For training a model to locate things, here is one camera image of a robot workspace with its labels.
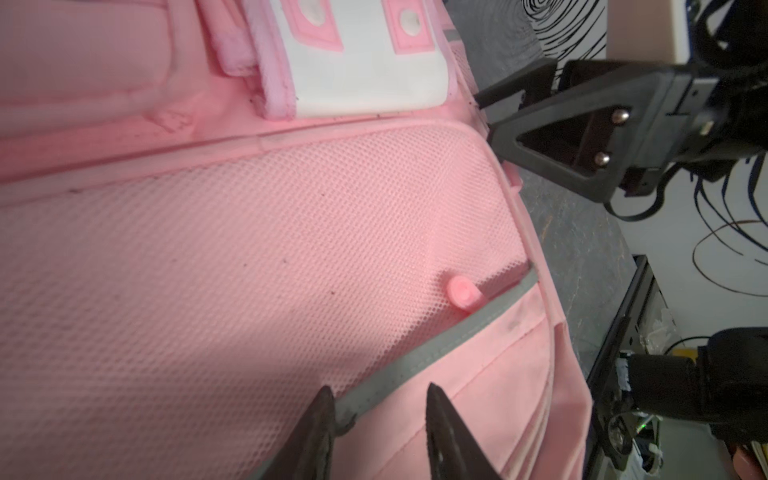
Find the gray trim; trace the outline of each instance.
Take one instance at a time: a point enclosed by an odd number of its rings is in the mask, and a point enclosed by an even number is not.
[[[509,310],[537,282],[536,269],[531,268],[518,285],[494,298],[478,312],[401,356],[371,375],[365,382],[349,390],[343,397],[336,400],[336,420],[339,424],[345,425],[353,419],[354,415],[360,417],[376,407],[390,393],[416,374],[471,339],[477,332]]]
[[[443,30],[442,34],[448,41],[461,41],[462,37],[458,34],[458,30],[451,28],[450,30]]]

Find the white button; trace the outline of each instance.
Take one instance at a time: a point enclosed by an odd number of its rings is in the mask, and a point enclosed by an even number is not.
[[[419,21],[419,14],[413,10],[405,9],[400,13],[400,27],[402,30],[415,37],[422,30],[422,23]]]
[[[320,0],[299,0],[299,9],[304,18],[316,27],[326,22],[326,11],[320,4]]]

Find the gray marble surface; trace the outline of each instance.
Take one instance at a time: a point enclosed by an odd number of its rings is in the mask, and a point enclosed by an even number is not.
[[[446,8],[462,36],[480,88],[542,56],[521,0],[449,0]],[[518,102],[488,111],[511,113]],[[521,192],[531,214],[568,318],[571,341],[586,376],[597,358],[635,265],[616,220],[552,182],[521,171]]]

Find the screw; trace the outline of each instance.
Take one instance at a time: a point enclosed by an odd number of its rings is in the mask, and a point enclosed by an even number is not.
[[[605,167],[609,161],[611,161],[611,157],[605,152],[598,151],[594,156],[594,164],[598,167]]]
[[[623,108],[617,108],[614,110],[614,113],[611,114],[611,121],[614,122],[614,125],[623,125],[627,123],[627,120],[629,120],[629,111],[626,111]]]

